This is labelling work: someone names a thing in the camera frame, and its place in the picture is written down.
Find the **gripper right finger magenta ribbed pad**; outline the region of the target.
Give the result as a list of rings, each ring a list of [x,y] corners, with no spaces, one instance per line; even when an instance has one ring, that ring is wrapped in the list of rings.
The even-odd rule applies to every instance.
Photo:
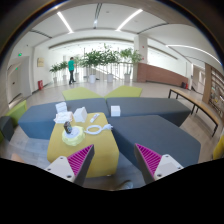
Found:
[[[140,144],[135,144],[134,154],[146,184],[183,169],[169,154],[160,155]]]

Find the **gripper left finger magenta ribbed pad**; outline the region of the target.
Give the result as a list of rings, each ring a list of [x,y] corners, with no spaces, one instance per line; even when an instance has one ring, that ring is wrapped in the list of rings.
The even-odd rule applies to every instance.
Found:
[[[68,157],[59,156],[46,171],[82,186],[94,154],[94,145],[89,145]]]

